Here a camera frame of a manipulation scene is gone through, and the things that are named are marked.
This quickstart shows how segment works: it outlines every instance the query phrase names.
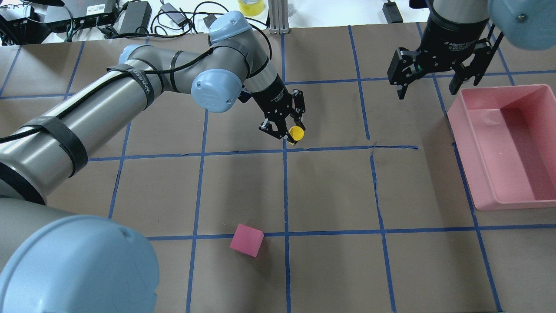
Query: pink container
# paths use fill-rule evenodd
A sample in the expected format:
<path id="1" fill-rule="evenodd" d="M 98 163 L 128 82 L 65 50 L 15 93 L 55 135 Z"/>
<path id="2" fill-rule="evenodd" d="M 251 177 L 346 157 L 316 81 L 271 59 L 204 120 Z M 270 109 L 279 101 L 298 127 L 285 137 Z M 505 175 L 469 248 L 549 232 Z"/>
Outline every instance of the pink container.
<path id="1" fill-rule="evenodd" d="M 547 85 L 463 89 L 448 111 L 475 207 L 556 207 L 556 98 Z"/>

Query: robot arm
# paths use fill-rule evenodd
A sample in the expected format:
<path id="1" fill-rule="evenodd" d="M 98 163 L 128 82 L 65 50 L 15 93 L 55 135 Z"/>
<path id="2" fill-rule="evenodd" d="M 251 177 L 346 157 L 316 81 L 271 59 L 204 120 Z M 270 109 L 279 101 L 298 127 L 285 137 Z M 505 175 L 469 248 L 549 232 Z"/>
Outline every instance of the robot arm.
<path id="1" fill-rule="evenodd" d="M 245 85 L 264 113 L 259 128 L 297 143 L 286 118 L 305 130 L 302 92 L 288 92 L 244 16 L 237 11 L 221 16 L 212 23 L 210 36 L 212 45 L 201 55 L 128 46 L 118 66 L 0 139 L 0 197 L 44 204 L 48 194 L 87 164 L 89 155 L 165 91 L 191 94 L 200 106 L 220 113 L 232 107 Z"/>
<path id="2" fill-rule="evenodd" d="M 542 50 L 556 44 L 556 2 L 551 0 L 427 0 L 430 9 L 421 44 L 416 51 L 398 48 L 388 68 L 391 85 L 403 99 L 408 85 L 429 73 L 454 70 L 450 92 L 462 83 L 483 78 L 504 33 L 491 44 L 480 36 L 489 18 L 517 47 Z M 463 62 L 474 55 L 469 66 Z"/>

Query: yellow tape roll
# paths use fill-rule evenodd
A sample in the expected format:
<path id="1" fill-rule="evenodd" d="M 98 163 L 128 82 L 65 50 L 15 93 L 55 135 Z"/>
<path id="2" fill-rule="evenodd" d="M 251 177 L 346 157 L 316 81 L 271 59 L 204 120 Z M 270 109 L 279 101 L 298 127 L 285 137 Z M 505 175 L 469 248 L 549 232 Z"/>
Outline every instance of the yellow tape roll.
<path id="1" fill-rule="evenodd" d="M 265 8 L 262 0 L 237 0 L 240 5 L 240 11 L 245 16 L 256 16 L 261 14 Z"/>

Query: white label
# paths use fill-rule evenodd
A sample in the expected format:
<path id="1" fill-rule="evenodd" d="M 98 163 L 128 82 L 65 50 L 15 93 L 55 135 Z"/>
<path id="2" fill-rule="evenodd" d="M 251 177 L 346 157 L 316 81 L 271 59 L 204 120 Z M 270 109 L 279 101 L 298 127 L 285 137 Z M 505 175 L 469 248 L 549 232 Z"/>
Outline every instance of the white label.
<path id="1" fill-rule="evenodd" d="M 97 4 L 95 6 L 87 7 L 87 15 L 93 15 L 97 13 L 104 13 L 105 4 Z"/>

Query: light blue cap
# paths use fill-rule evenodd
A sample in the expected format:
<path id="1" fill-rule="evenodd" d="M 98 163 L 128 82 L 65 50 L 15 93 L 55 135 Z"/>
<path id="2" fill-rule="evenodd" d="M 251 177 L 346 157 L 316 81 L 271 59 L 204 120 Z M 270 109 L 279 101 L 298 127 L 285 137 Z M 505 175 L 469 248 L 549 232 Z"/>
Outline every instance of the light blue cap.
<path id="1" fill-rule="evenodd" d="M 126 62 L 130 58 L 130 55 L 133 53 L 133 51 L 135 51 L 137 48 L 142 46 L 150 46 L 150 45 L 129 45 L 125 47 L 122 51 L 122 54 L 120 54 L 120 59 L 118 60 L 118 63 L 122 64 Z"/>
<path id="2" fill-rule="evenodd" d="M 27 238 L 0 273 L 0 312 L 152 313 L 156 254 L 110 219 L 69 216 Z"/>
<path id="3" fill-rule="evenodd" d="M 527 50 L 556 45 L 555 0 L 490 0 L 488 9 L 512 45 Z"/>
<path id="4" fill-rule="evenodd" d="M 251 25 L 241 12 L 231 11 L 217 18 L 209 27 L 208 32 L 212 43 L 216 43 L 250 29 Z"/>
<path id="5" fill-rule="evenodd" d="M 234 73 L 223 69 L 206 70 L 193 80 L 191 95 L 200 107 L 210 112 L 229 110 L 242 89 L 241 80 Z"/>

